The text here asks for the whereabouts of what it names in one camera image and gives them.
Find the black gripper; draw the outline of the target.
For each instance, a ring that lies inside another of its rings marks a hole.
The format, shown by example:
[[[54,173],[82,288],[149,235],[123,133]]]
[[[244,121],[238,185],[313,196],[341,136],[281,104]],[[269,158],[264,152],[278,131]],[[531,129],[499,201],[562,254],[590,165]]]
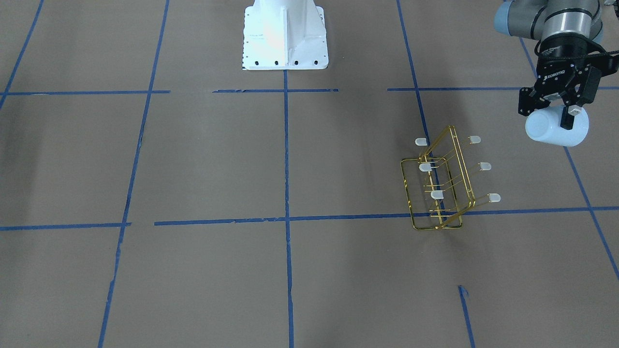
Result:
[[[581,107],[595,101],[602,78],[602,69],[594,65],[595,59],[602,57],[602,46],[588,44],[585,52],[583,58],[545,57],[540,53],[540,46],[536,45],[536,81],[532,87],[520,88],[518,113],[527,117],[561,99],[564,107],[560,127],[572,130]]]

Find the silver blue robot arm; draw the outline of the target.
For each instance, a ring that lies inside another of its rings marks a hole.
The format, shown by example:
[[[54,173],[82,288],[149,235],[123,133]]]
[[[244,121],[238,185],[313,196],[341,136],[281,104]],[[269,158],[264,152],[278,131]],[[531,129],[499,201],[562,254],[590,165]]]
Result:
[[[601,14],[597,0],[511,0],[500,6],[496,31],[537,41],[536,82],[519,91],[520,115],[561,99],[560,127],[573,128],[582,106],[594,101],[601,78],[618,70],[617,53],[598,42]]]

